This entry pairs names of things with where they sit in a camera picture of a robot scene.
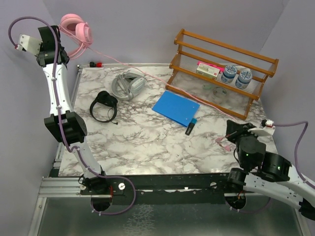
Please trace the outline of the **pink headphones with cable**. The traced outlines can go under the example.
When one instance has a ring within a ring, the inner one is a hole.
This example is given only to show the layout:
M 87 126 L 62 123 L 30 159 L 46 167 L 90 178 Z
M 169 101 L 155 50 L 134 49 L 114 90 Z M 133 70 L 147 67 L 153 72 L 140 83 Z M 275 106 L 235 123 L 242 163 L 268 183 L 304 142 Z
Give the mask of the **pink headphones with cable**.
M 89 27 L 88 23 L 86 23 L 80 16 L 76 14 L 66 14 L 62 17 L 61 22 L 60 22 L 60 31 L 63 32 L 64 34 L 68 35 L 70 38 L 72 38 L 78 45 L 79 47 L 75 49 L 73 52 L 70 53 L 70 58 L 71 59 L 76 59 L 80 57 L 86 49 L 90 49 L 91 45 L 93 43 L 93 37 L 92 37 L 92 32 L 91 28 Z M 104 57 L 107 57 L 109 59 L 112 59 L 116 62 L 118 62 L 121 65 L 125 65 L 129 68 L 135 69 L 139 71 L 141 75 L 144 77 L 149 76 L 153 79 L 159 80 L 165 85 L 168 85 L 168 83 L 161 78 L 155 77 L 153 75 L 150 75 L 148 73 L 143 72 L 142 70 L 128 65 L 126 63 L 122 63 L 118 60 L 116 60 L 113 57 L 110 57 L 108 55 L 102 54 L 100 52 L 96 52 L 99 55 L 102 55 Z

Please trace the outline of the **black headphones with cable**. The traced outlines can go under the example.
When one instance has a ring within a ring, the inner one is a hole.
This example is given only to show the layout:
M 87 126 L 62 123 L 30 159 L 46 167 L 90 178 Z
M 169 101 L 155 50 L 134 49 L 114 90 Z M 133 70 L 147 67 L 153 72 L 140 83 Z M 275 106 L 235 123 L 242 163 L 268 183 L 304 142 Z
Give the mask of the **black headphones with cable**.
M 93 114 L 94 106 L 96 104 L 109 108 L 108 112 L 113 109 L 114 112 L 112 114 L 112 117 L 110 118 L 108 116 L 108 120 L 97 119 Z M 89 108 L 90 115 L 92 116 L 93 119 L 95 119 L 98 122 L 101 122 L 101 123 L 111 122 L 115 125 L 118 125 L 117 122 L 114 122 L 114 119 L 116 118 L 117 113 L 118 113 L 117 104 L 118 104 L 118 100 L 114 96 L 110 95 L 109 92 L 102 90 L 97 94 L 96 98 L 93 100 L 93 102 L 90 105 L 90 108 Z

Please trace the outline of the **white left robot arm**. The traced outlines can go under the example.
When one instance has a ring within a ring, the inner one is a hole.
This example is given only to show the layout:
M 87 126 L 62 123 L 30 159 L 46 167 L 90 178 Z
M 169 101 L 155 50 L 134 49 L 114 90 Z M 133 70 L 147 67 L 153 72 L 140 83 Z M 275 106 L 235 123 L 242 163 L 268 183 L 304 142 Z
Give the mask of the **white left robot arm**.
M 69 56 L 61 45 L 57 26 L 40 27 L 41 44 L 37 63 L 42 67 L 50 95 L 50 115 L 44 119 L 45 127 L 75 155 L 83 169 L 82 185 L 88 191 L 103 194 L 109 182 L 101 165 L 94 158 L 87 143 L 87 127 L 74 111 L 67 88 L 67 64 Z

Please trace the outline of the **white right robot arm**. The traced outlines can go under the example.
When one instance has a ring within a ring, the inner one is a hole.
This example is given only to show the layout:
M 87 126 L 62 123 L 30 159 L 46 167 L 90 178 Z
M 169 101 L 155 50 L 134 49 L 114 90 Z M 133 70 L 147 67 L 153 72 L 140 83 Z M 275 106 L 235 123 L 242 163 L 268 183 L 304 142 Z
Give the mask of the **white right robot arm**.
M 226 139 L 236 146 L 238 168 L 232 168 L 226 187 L 231 192 L 241 190 L 259 193 L 281 201 L 298 210 L 302 216 L 315 219 L 315 183 L 298 168 L 295 145 L 294 164 L 279 154 L 266 150 L 259 137 L 272 136 L 279 126 L 264 119 L 260 127 L 252 123 L 226 122 Z

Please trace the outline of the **grey white headphones with cable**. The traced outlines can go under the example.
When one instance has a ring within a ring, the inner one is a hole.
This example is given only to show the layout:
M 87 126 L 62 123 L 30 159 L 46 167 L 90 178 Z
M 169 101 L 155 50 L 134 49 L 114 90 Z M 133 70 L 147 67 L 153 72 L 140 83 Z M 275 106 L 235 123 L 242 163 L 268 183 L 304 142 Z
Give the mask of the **grey white headphones with cable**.
M 130 71 L 118 74 L 111 83 L 111 90 L 118 100 L 129 101 L 144 89 L 146 78 Z

